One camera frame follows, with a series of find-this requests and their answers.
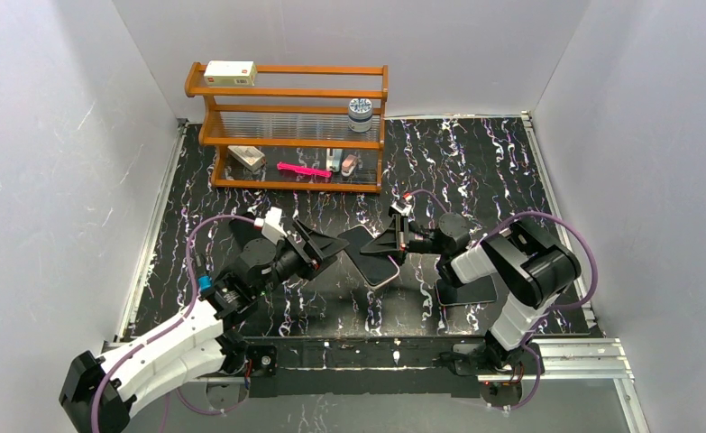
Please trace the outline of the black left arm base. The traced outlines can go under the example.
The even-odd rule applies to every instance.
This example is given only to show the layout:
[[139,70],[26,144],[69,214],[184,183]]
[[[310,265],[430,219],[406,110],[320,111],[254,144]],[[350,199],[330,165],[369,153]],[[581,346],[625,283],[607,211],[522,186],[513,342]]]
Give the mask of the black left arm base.
[[226,330],[215,341],[223,360],[207,376],[206,399],[215,414],[225,415],[250,398],[254,378],[275,374],[277,348],[249,343],[235,329]]

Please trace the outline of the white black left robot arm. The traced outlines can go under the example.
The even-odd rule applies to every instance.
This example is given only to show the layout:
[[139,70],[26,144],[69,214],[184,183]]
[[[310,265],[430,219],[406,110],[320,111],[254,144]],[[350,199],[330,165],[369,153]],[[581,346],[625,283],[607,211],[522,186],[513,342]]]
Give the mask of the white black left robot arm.
[[200,376],[248,371],[256,365],[238,333],[259,298],[284,281],[311,281],[337,259],[348,241],[295,219],[254,223],[259,237],[215,277],[189,261],[193,299],[185,309],[130,343],[69,366],[59,403],[79,432],[121,432],[141,409]]

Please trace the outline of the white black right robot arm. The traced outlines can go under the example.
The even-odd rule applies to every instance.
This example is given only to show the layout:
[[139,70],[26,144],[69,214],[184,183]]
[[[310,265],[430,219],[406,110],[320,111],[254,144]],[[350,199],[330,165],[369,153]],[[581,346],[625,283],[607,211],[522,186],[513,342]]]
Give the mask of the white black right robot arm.
[[445,213],[429,228],[395,213],[390,225],[361,253],[386,256],[396,264],[410,253],[436,254],[439,280],[449,290],[486,277],[500,282],[508,291],[500,315],[468,356],[483,366],[501,368],[520,358],[537,322],[582,274],[575,254],[533,222],[536,215],[535,211],[517,214],[470,246],[469,224],[461,215]]

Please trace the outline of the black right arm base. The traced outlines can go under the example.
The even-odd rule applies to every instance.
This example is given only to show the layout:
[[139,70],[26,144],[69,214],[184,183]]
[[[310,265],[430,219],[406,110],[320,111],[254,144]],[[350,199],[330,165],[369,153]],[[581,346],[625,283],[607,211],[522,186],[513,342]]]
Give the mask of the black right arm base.
[[520,409],[532,399],[546,370],[539,346],[532,343],[509,351],[490,341],[460,343],[440,354],[435,363],[457,376],[476,377],[486,406],[505,412]]

